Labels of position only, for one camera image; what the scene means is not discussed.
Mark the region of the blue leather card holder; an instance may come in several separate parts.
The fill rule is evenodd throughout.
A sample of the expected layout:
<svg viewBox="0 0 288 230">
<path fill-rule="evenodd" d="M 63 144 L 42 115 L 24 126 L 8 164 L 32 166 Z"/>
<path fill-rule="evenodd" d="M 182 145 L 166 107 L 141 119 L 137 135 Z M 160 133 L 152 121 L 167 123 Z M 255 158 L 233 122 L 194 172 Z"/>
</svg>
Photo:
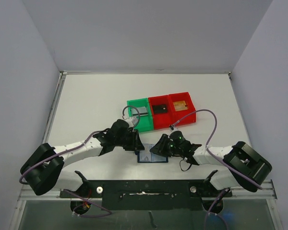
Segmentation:
<svg viewBox="0 0 288 230">
<path fill-rule="evenodd" d="M 150 151 L 153 144 L 143 144 L 144 150 L 135 151 L 138 163 L 168 163 L 168 157 L 159 156 Z"/>
</svg>

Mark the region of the grey striped card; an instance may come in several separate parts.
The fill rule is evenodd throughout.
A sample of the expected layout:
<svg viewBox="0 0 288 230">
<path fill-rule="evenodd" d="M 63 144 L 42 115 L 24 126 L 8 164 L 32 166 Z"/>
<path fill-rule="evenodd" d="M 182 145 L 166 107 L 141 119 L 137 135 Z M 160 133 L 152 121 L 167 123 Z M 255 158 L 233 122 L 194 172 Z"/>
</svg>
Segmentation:
<svg viewBox="0 0 288 230">
<path fill-rule="evenodd" d="M 131 114 L 132 116 L 146 116 L 148 115 L 148 110 L 145 106 L 142 107 L 132 107 L 131 108 Z"/>
</svg>

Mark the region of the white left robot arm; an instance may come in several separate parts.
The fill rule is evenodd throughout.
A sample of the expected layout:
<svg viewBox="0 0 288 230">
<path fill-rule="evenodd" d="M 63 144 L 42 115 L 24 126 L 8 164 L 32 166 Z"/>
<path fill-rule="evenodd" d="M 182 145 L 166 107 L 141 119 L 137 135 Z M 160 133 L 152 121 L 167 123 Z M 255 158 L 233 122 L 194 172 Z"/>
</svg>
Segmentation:
<svg viewBox="0 0 288 230">
<path fill-rule="evenodd" d="M 41 144 L 20 169 L 21 184 L 29 185 L 38 196 L 52 189 L 68 189 L 82 197 L 88 191 L 86 179 L 64 167 L 90 157 L 112 152 L 116 147 L 125 151 L 142 151 L 144 145 L 130 120 L 118 119 L 110 128 L 92 132 L 85 140 L 68 145 Z"/>
</svg>

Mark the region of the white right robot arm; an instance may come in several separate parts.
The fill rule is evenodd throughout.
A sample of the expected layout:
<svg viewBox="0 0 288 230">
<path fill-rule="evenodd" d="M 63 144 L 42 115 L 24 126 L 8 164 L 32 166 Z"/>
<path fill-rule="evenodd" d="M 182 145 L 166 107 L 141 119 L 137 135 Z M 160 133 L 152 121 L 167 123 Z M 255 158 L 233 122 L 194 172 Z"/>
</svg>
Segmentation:
<svg viewBox="0 0 288 230">
<path fill-rule="evenodd" d="M 163 134 L 150 151 L 163 157 L 181 157 L 191 165 L 226 167 L 214 169 L 206 177 L 204 190 L 210 196 L 235 186 L 256 192 L 272 171 L 272 165 L 243 141 L 227 147 L 205 147 L 191 143 L 180 131 L 175 131 L 171 135 Z"/>
</svg>

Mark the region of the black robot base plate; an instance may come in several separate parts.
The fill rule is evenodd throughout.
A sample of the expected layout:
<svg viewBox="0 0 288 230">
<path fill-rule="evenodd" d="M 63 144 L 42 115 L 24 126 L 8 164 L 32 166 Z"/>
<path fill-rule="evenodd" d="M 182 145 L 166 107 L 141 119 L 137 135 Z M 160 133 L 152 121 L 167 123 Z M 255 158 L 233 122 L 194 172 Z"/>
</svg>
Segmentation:
<svg viewBox="0 0 288 230">
<path fill-rule="evenodd" d="M 214 199 L 220 191 L 207 179 L 199 180 L 88 180 L 77 196 L 98 199 L 114 210 L 202 210 L 205 199 Z"/>
</svg>

